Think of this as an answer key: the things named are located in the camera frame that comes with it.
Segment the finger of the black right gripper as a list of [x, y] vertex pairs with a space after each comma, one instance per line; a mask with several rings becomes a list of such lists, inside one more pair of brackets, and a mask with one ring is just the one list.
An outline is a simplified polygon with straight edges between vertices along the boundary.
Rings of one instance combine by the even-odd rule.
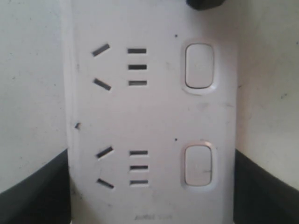
[[197, 11], [209, 10], [221, 6], [225, 0], [186, 0], [189, 7]]

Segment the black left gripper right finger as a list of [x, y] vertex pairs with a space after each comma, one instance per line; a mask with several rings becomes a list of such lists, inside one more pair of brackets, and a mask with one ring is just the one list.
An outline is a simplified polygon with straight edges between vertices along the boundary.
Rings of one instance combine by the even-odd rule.
[[299, 191], [235, 152], [234, 223], [297, 224]]

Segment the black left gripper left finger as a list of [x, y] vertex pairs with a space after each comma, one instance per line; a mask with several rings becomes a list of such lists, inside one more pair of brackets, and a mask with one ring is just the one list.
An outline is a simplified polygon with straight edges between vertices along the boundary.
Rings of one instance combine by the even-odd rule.
[[67, 150], [28, 178], [1, 193], [0, 222], [2, 224], [71, 222]]

